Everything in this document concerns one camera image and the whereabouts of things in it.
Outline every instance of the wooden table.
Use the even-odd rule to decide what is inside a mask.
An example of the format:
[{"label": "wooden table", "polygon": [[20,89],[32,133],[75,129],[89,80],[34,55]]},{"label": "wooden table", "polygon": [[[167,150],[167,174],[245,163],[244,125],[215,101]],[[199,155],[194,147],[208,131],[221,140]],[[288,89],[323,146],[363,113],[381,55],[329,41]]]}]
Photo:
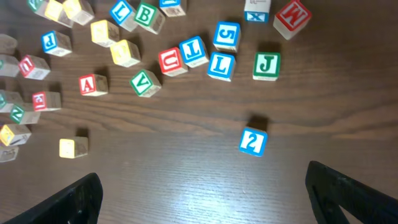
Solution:
[{"label": "wooden table", "polygon": [[[114,22],[114,2],[92,0],[96,20]],[[99,223],[315,223],[304,182],[311,160],[398,198],[398,2],[303,0],[313,18],[290,41],[272,26],[286,3],[274,0],[264,25],[244,22],[244,1],[191,0],[188,16],[167,19],[160,35],[121,29],[142,55],[124,68],[91,42],[89,26],[68,29],[25,1],[1,1],[0,32],[19,41],[19,59],[43,57],[52,72],[44,81],[1,78],[0,87],[26,101],[60,91],[63,109],[42,113],[17,160],[0,165],[0,222],[90,172],[104,188]],[[157,54],[194,35],[214,51],[218,21],[243,30],[232,83],[208,77],[207,66],[160,75]],[[43,53],[50,30],[72,38],[71,55]],[[281,53],[276,82],[252,79],[257,51]],[[163,83],[149,99],[129,85],[142,68]],[[80,95],[78,77],[93,72],[107,76],[108,95]],[[248,123],[269,133],[261,158],[238,151]],[[90,138],[89,155],[59,158],[59,139],[76,134]]]}]

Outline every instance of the alphabet block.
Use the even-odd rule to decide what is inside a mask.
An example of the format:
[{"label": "alphabet block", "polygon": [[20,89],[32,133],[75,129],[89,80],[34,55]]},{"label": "alphabet block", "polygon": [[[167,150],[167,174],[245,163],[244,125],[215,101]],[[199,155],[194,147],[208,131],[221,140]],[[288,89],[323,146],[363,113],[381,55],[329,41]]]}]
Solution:
[{"label": "alphabet block", "polygon": [[271,0],[246,0],[244,19],[249,22],[268,22]]},{"label": "alphabet block", "polygon": [[279,77],[280,53],[258,52],[254,59],[254,80],[276,81]]},{"label": "alphabet block", "polygon": [[40,112],[33,110],[32,103],[15,103],[11,109],[10,118],[17,124],[37,124]]},{"label": "alphabet block", "polygon": [[17,77],[19,73],[18,60],[8,55],[0,55],[0,76]]},{"label": "alphabet block", "polygon": [[252,156],[261,157],[264,154],[268,134],[253,128],[243,129],[239,150]]},{"label": "alphabet block", "polygon": [[89,74],[79,78],[80,93],[83,96],[101,96],[108,94],[108,82],[102,75]]},{"label": "alphabet block", "polygon": [[241,26],[236,22],[218,22],[213,44],[217,50],[238,52]]},{"label": "alphabet block", "polygon": [[170,77],[175,77],[188,71],[187,65],[182,62],[181,52],[178,47],[159,53],[159,63],[162,73]]},{"label": "alphabet block", "polygon": [[0,113],[10,113],[16,103],[23,103],[19,93],[0,90]]},{"label": "alphabet block", "polygon": [[67,35],[51,31],[42,36],[43,51],[47,54],[63,57],[72,53],[72,44]]},{"label": "alphabet block", "polygon": [[134,20],[149,32],[159,34],[166,18],[155,6],[142,2],[138,6]]},{"label": "alphabet block", "polygon": [[182,60],[191,68],[209,62],[205,44],[199,36],[180,43]]},{"label": "alphabet block", "polygon": [[159,0],[159,7],[166,16],[185,16],[187,11],[187,0]]},{"label": "alphabet block", "polygon": [[88,154],[88,138],[73,137],[60,139],[60,157],[75,159]]},{"label": "alphabet block", "polygon": [[311,12],[299,0],[292,0],[275,15],[274,27],[290,40],[308,24],[311,17]]},{"label": "alphabet block", "polygon": [[156,76],[145,69],[133,76],[130,80],[130,85],[140,97],[151,97],[162,88]]},{"label": "alphabet block", "polygon": [[32,55],[26,55],[18,67],[25,78],[36,80],[43,80],[51,72],[44,59]]},{"label": "alphabet block", "polygon": [[25,144],[32,133],[25,125],[6,124],[0,131],[0,140],[5,146]]},{"label": "alphabet block", "polygon": [[102,47],[110,47],[119,39],[119,28],[112,23],[101,20],[91,24],[91,40],[94,43]]},{"label": "alphabet block", "polygon": [[63,10],[71,21],[82,26],[94,19],[93,9],[86,0],[66,0],[63,2]]},{"label": "alphabet block", "polygon": [[113,62],[123,67],[131,67],[141,61],[137,45],[121,40],[111,46]]},{"label": "alphabet block", "polygon": [[61,109],[61,94],[41,91],[32,95],[34,111],[56,111]]},{"label": "alphabet block", "polygon": [[211,78],[230,82],[234,74],[235,64],[235,57],[233,55],[213,52],[207,74]]},{"label": "alphabet block", "polygon": [[134,11],[135,9],[126,0],[120,0],[112,7],[109,13],[119,26],[132,32],[138,26],[138,23],[134,21],[134,16],[136,15]]}]

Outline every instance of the letter block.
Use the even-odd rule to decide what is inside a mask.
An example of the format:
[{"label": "letter block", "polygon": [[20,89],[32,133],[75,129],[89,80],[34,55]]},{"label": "letter block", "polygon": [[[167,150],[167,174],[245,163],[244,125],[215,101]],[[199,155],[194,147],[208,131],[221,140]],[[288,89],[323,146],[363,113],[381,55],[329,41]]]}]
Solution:
[{"label": "letter block", "polygon": [[241,26],[236,22],[218,22],[213,44],[217,50],[238,52]]},{"label": "letter block", "polygon": [[12,56],[0,55],[0,76],[17,77],[18,63],[18,60]]},{"label": "letter block", "polygon": [[159,0],[159,7],[166,16],[185,16],[187,11],[187,0]]},{"label": "letter block", "polygon": [[75,159],[88,154],[88,138],[73,137],[60,139],[60,157]]},{"label": "letter block", "polygon": [[121,40],[111,46],[113,62],[123,67],[131,67],[141,61],[137,45]]},{"label": "letter block", "polygon": [[280,53],[258,52],[254,59],[253,79],[276,81],[279,77]]},{"label": "letter block", "polygon": [[182,60],[191,68],[198,67],[209,62],[205,44],[199,36],[192,37],[180,43]]},{"label": "letter block", "polygon": [[0,140],[5,146],[25,144],[32,133],[25,125],[5,124],[0,131]]},{"label": "letter block", "polygon": [[142,2],[138,6],[134,20],[149,32],[159,34],[166,18],[155,6]]},{"label": "letter block", "polygon": [[271,0],[246,0],[244,19],[249,22],[268,22]]},{"label": "letter block", "polygon": [[275,15],[274,27],[290,40],[308,24],[311,17],[311,12],[299,0],[292,0]]},{"label": "letter block", "polygon": [[120,0],[112,7],[109,13],[119,26],[132,32],[138,26],[138,23],[134,21],[136,15],[134,11],[135,9],[126,0]]},{"label": "letter block", "polygon": [[112,23],[102,20],[91,24],[91,40],[94,43],[102,47],[110,47],[119,39],[119,28]]},{"label": "letter block", "polygon": [[63,57],[72,53],[72,44],[67,35],[51,31],[42,36],[43,51],[50,55]]},{"label": "letter block", "polygon": [[32,55],[26,55],[18,67],[25,78],[36,80],[43,80],[51,72],[44,59]]},{"label": "letter block", "polygon": [[213,52],[207,74],[211,78],[230,82],[234,74],[235,64],[235,57],[233,55]]},{"label": "letter block", "polygon": [[93,9],[86,0],[66,0],[63,2],[63,10],[71,21],[82,26],[94,19]]},{"label": "letter block", "polygon": [[34,111],[56,111],[61,109],[61,94],[41,91],[32,95]]},{"label": "letter block", "polygon": [[151,97],[162,88],[155,74],[145,69],[133,76],[130,85],[140,97]]},{"label": "letter block", "polygon": [[159,63],[162,73],[170,77],[188,72],[188,67],[182,62],[181,52],[178,47],[159,53]]},{"label": "letter block", "polygon": [[101,96],[108,94],[108,82],[105,76],[89,74],[79,78],[80,93],[83,96]]},{"label": "letter block", "polygon": [[18,92],[0,90],[0,113],[10,113],[16,103],[23,103]]}]

